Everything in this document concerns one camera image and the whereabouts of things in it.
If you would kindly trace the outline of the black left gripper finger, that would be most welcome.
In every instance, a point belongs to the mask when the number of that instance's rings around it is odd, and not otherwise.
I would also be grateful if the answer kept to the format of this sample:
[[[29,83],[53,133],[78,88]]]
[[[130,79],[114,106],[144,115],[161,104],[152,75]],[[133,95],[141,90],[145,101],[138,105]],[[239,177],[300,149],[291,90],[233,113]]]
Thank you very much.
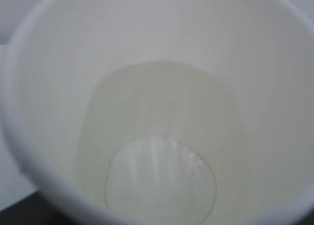
[[[70,225],[71,220],[38,192],[0,212],[2,225]]]

